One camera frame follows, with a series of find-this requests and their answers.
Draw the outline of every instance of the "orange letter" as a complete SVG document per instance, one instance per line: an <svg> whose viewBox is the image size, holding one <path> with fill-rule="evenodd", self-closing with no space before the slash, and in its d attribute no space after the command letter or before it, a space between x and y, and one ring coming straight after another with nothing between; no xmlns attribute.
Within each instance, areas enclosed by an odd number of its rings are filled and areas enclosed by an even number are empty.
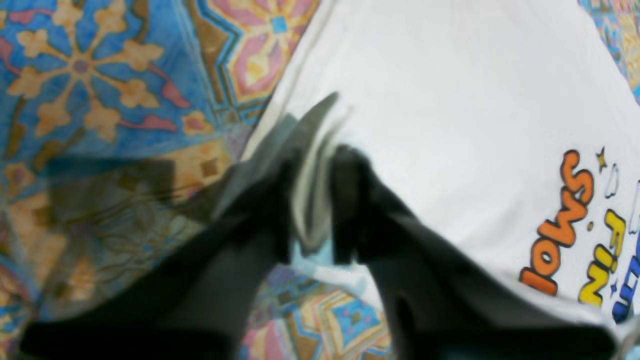
<svg viewBox="0 0 640 360"><path fill-rule="evenodd" d="M558 285L555 281L536 274L530 268L522 268L520 282L551 296L555 296L558 292Z"/></svg>
<svg viewBox="0 0 640 360"><path fill-rule="evenodd" d="M572 193L577 193L584 188L580 200L587 205L593 198L593 175L587 170L578 171L575 176L573 170L580 162L580 154L575 150L569 150L564 154L564 161L560 166L560 176Z"/></svg>
<svg viewBox="0 0 640 360"><path fill-rule="evenodd" d="M580 221L587 216L587 208L576 200L567 188L562 189L562 205L562 210L556 216L556 222L545 220L538 228L538 233L558 241L561 245L571 247L575 243L572 222Z"/></svg>
<svg viewBox="0 0 640 360"><path fill-rule="evenodd" d="M549 239L538 239L531 248L531 266L542 276L553 275L560 267L558 244Z"/></svg>

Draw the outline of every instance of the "geometric tile pattern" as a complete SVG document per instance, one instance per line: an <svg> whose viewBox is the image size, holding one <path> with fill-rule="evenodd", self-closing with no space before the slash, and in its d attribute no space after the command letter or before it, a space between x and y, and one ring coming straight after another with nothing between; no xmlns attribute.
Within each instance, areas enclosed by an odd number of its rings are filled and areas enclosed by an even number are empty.
<svg viewBox="0 0 640 360"><path fill-rule="evenodd" d="M383 312L279 266L256 298L245 359L391 359Z"/></svg>
<svg viewBox="0 0 640 360"><path fill-rule="evenodd" d="M579 0L640 104L640 1Z"/></svg>
<svg viewBox="0 0 640 360"><path fill-rule="evenodd" d="M318 4L0 0L0 358L199 230L167 204L237 161Z"/></svg>

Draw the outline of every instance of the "white t-shirt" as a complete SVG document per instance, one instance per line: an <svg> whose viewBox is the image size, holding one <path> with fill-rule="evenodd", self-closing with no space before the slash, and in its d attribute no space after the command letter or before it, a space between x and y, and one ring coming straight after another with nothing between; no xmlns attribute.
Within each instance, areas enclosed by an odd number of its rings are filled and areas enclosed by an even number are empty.
<svg viewBox="0 0 640 360"><path fill-rule="evenodd" d="M332 92L342 140L473 260L640 308L640 108L575 0L327 0L246 156Z"/></svg>

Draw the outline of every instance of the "graphic print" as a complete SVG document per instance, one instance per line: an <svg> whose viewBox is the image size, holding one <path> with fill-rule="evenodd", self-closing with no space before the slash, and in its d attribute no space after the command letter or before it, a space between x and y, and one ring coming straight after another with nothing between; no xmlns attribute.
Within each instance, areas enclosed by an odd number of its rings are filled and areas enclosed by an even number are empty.
<svg viewBox="0 0 640 360"><path fill-rule="evenodd" d="M636 186L636 194L634 195L633 208L631 216L629 216L629 234L637 234L640 231L640 181Z"/></svg>
<svg viewBox="0 0 640 360"><path fill-rule="evenodd" d="M14 1L0 34L0 186L11 203L52 185L59 156L149 157L225 134L171 1ZM55 183L112 170L64 169Z"/></svg>
<svg viewBox="0 0 640 360"><path fill-rule="evenodd" d="M539 238L531 247L531 265L520 271L520 282L552 296L558 291L553 275L560 268L560 247L573 246L576 237L573 223L587 216L587 205L593 198L591 172L579 170L573 173L579 163L580 154L576 150L569 150L564 154L560 166L560 175L564 183L560 189L560 210L553 222L545 220L538 227Z"/></svg>
<svg viewBox="0 0 640 360"><path fill-rule="evenodd" d="M624 282L620 288L620 300L613 305L611 314L616 323L620 323L629 317L638 277L640 277L640 248L636 240L636 253L631 257L631 261L625 274Z"/></svg>
<svg viewBox="0 0 640 360"><path fill-rule="evenodd" d="M598 163L600 164L600 168L598 169L598 171L602 173L602 169L607 167L607 162L604 158L604 146L602 147L602 150L600 150L600 152L596 154L596 156L598 157Z"/></svg>
<svg viewBox="0 0 640 360"><path fill-rule="evenodd" d="M620 170L618 170L618 164L613 164L613 167L611 167L611 175L609 176L609 181L607 182L607 187L604 192L605 199L616 196L619 183Z"/></svg>
<svg viewBox="0 0 640 360"><path fill-rule="evenodd" d="M593 249L593 260L587 268L589 281L580 289L578 301L583 304L602 306L601 290L609 283L609 276L618 269L618 258L622 252L627 224L615 211L608 209L604 218L605 225L611 230L608 248L598 244Z"/></svg>

